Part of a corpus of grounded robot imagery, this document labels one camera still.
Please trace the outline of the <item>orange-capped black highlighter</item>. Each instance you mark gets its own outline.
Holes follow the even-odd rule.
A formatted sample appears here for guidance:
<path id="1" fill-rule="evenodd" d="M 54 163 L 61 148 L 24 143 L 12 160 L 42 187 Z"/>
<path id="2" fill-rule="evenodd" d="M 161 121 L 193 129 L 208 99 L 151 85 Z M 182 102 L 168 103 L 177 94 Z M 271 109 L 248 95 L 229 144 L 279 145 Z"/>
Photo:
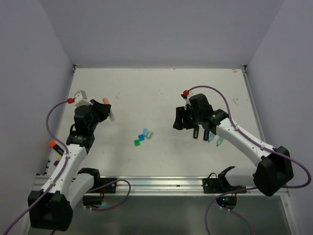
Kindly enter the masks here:
<path id="1" fill-rule="evenodd" d="M 53 150 L 55 150 L 60 156 L 64 154 L 64 150 L 55 142 L 55 141 L 50 141 L 49 145 Z"/>

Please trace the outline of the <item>green translucent pen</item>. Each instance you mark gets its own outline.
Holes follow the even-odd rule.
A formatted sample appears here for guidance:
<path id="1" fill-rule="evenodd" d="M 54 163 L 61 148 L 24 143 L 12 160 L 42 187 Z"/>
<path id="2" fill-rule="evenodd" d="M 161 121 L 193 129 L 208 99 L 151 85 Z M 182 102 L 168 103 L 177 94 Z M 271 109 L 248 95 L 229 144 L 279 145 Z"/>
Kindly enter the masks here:
<path id="1" fill-rule="evenodd" d="M 216 146 L 220 146 L 220 145 L 223 143 L 223 141 L 224 141 L 224 138 L 219 137 L 219 138 L 217 139 Z"/>

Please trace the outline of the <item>light blue pen cap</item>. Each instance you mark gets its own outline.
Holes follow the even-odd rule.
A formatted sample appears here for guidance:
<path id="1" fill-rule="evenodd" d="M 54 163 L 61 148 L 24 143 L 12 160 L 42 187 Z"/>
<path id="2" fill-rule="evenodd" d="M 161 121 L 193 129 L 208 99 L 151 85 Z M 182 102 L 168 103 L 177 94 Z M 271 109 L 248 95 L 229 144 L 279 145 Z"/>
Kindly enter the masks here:
<path id="1" fill-rule="evenodd" d="M 148 135 L 148 133 L 149 133 L 149 130 L 147 128 L 144 128 L 143 129 L 143 136 L 146 137 Z"/>

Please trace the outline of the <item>blue-capped black highlighter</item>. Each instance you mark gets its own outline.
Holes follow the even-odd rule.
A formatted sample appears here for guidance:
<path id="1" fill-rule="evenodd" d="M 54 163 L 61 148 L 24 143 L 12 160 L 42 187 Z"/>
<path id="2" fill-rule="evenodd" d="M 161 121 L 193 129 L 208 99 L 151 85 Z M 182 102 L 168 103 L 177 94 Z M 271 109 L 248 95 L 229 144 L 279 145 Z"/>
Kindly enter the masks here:
<path id="1" fill-rule="evenodd" d="M 208 130 L 204 130 L 203 140 L 209 141 L 209 131 Z"/>

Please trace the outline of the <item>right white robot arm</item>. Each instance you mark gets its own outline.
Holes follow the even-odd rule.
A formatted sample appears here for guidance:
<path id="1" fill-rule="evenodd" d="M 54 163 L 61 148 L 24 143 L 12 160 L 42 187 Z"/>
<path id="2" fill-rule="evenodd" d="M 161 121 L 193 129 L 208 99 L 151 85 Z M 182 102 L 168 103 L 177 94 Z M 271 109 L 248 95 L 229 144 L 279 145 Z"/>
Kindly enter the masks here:
<path id="1" fill-rule="evenodd" d="M 214 134 L 231 143 L 254 164 L 250 168 L 229 166 L 207 184 L 216 192 L 256 187 L 266 196 L 273 196 L 293 178 L 291 162 L 280 157 L 289 156 L 289 151 L 267 144 L 246 130 L 239 131 L 239 126 L 232 123 L 229 114 L 214 110 L 204 94 L 193 95 L 184 91 L 181 95 L 185 105 L 176 108 L 173 128 L 176 130 L 204 129 L 206 135 Z"/>

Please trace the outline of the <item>blue translucent pen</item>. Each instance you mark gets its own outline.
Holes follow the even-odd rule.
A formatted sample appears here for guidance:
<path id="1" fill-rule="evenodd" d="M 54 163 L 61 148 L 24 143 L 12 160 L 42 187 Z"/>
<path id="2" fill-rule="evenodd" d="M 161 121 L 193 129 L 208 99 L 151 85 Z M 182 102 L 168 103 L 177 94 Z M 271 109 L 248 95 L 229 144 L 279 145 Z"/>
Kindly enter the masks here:
<path id="1" fill-rule="evenodd" d="M 214 140 L 214 138 L 215 138 L 215 134 L 210 133 L 210 134 L 209 134 L 209 136 L 208 136 L 208 142 L 213 141 L 213 140 Z"/>

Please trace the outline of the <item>green-capped black highlighter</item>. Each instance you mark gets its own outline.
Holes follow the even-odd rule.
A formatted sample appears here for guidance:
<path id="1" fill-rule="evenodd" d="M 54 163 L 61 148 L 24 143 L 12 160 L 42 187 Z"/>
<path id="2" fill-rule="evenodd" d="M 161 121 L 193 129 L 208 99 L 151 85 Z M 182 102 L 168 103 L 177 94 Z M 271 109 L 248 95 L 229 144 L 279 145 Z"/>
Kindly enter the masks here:
<path id="1" fill-rule="evenodd" d="M 197 126 L 193 129 L 193 138 L 197 139 L 198 136 L 199 136 L 199 127 Z"/>

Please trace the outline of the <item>light green pen cap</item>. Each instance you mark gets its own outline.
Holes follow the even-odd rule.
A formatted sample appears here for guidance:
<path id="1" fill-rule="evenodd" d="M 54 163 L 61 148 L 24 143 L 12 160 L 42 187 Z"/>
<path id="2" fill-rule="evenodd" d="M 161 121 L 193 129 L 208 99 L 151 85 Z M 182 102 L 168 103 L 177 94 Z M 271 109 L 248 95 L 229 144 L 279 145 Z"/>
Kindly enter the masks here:
<path id="1" fill-rule="evenodd" d="M 152 132 L 152 131 L 149 131 L 148 134 L 147 134 L 147 136 L 146 136 L 146 138 L 150 139 L 150 138 L 152 137 L 152 135 L 153 135 L 153 132 Z"/>

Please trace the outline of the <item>blue highlighter cap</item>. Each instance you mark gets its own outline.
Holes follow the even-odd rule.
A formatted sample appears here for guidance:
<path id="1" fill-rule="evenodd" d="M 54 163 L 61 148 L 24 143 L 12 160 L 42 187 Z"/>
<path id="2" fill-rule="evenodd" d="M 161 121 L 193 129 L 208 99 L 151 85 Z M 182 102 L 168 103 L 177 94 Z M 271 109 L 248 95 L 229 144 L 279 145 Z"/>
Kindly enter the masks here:
<path id="1" fill-rule="evenodd" d="M 140 140 L 140 141 L 145 140 L 145 137 L 144 137 L 142 134 L 141 134 L 141 135 L 139 135 L 139 136 L 138 136 L 138 138 L 139 138 L 139 140 Z"/>

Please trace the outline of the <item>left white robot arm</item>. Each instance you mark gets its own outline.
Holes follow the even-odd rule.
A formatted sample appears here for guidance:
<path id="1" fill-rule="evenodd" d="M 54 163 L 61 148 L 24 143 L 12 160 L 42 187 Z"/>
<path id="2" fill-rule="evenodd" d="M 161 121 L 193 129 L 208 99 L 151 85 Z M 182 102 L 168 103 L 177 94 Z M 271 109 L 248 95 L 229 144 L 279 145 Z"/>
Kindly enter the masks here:
<path id="1" fill-rule="evenodd" d="M 40 190 L 28 196 L 29 217 L 32 228 L 66 231 L 72 221 L 73 211 L 84 194 L 97 192 L 102 186 L 99 171 L 84 173 L 78 167 L 86 158 L 95 140 L 96 126 L 106 120 L 110 104 L 90 100 L 74 110 L 74 123 L 64 144 L 64 153 L 54 172 Z"/>

